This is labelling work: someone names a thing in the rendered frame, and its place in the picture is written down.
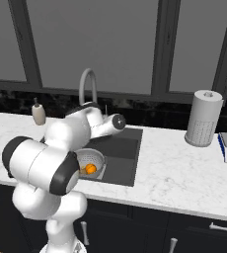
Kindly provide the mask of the beige soap dispenser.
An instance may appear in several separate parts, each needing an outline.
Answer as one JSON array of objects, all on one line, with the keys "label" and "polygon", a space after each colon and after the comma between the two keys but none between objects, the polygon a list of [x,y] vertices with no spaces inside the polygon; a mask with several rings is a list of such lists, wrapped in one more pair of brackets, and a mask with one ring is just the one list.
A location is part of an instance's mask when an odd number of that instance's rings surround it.
[{"label": "beige soap dispenser", "polygon": [[38,102],[38,98],[34,98],[34,104],[32,106],[32,115],[35,123],[38,126],[43,126],[45,124],[45,110],[42,104]]}]

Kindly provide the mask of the grey curved sink faucet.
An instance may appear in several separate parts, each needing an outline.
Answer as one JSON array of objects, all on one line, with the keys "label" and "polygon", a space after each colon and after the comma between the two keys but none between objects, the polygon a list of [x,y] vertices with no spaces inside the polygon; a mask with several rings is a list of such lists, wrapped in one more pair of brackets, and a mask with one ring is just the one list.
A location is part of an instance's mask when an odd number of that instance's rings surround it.
[{"label": "grey curved sink faucet", "polygon": [[87,68],[83,71],[79,83],[79,103],[81,105],[85,103],[85,85],[87,78],[90,78],[91,80],[93,102],[98,102],[96,75],[91,68]]}]

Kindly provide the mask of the orange fruit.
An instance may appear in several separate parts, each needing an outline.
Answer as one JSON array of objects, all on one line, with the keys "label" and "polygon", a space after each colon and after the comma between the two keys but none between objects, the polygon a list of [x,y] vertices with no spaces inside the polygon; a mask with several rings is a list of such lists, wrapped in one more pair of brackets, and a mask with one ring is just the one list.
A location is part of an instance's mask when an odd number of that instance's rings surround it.
[{"label": "orange fruit", "polygon": [[93,174],[96,171],[97,171],[97,167],[95,164],[90,163],[90,164],[86,165],[86,173],[87,174]]}]

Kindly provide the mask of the white paper towel roll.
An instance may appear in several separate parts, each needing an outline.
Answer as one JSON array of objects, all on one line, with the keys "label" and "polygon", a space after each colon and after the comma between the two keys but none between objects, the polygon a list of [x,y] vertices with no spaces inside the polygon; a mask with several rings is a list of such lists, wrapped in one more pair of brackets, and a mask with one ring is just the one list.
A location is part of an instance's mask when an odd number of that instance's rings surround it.
[{"label": "white paper towel roll", "polygon": [[222,95],[215,91],[198,90],[193,95],[185,140],[196,147],[211,144],[223,105]]}]

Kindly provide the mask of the dark grey sink basin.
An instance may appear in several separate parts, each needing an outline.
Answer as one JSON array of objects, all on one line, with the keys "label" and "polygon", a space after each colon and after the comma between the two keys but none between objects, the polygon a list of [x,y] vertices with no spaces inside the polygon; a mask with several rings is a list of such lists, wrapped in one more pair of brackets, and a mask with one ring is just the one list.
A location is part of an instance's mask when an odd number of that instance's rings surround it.
[{"label": "dark grey sink basin", "polygon": [[133,187],[142,133],[142,129],[126,127],[117,135],[91,140],[86,147],[100,151],[107,158],[107,166],[96,178],[90,175],[82,175],[80,178]]}]

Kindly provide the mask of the dark drawer front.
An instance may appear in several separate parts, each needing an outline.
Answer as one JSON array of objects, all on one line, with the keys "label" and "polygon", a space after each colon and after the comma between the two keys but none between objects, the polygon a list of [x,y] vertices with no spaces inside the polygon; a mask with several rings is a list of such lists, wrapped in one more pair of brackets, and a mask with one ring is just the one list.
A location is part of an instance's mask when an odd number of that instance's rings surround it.
[{"label": "dark drawer front", "polygon": [[209,229],[211,222],[219,226],[227,227],[227,221],[225,220],[171,212],[168,221],[168,229],[177,232],[220,236],[227,239],[226,231]]}]

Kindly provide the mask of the white colander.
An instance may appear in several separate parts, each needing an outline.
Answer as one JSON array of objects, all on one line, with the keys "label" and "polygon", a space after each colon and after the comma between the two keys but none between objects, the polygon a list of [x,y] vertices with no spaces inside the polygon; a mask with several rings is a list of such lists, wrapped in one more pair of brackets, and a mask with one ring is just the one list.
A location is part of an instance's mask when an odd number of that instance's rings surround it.
[{"label": "white colander", "polygon": [[97,167],[97,171],[93,174],[83,175],[80,173],[80,177],[83,179],[98,179],[101,175],[104,174],[105,169],[107,167],[107,158],[98,150],[93,148],[82,148],[76,150],[77,159],[80,165],[85,166],[87,164],[95,164]]}]

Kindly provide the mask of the dark cupboard door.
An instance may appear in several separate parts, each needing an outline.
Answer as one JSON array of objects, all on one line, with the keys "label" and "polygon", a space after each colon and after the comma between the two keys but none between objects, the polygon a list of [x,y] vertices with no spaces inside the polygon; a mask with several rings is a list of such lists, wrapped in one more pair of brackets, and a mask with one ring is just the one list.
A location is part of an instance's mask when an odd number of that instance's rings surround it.
[{"label": "dark cupboard door", "polygon": [[163,253],[168,219],[166,211],[88,200],[74,228],[84,240],[81,222],[87,223],[88,253]]},{"label": "dark cupboard door", "polygon": [[227,239],[169,230],[165,237],[163,253],[170,253],[171,239],[176,238],[174,253],[227,253]]},{"label": "dark cupboard door", "polygon": [[12,203],[14,187],[0,185],[0,253],[39,253],[45,222],[24,218]]}]

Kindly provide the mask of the grey framed window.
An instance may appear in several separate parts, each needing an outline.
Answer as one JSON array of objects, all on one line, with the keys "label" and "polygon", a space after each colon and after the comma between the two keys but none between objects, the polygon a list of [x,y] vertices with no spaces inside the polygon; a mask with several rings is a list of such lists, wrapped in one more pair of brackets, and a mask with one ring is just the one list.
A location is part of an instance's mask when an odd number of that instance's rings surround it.
[{"label": "grey framed window", "polygon": [[188,104],[227,95],[227,0],[0,0],[0,90]]}]

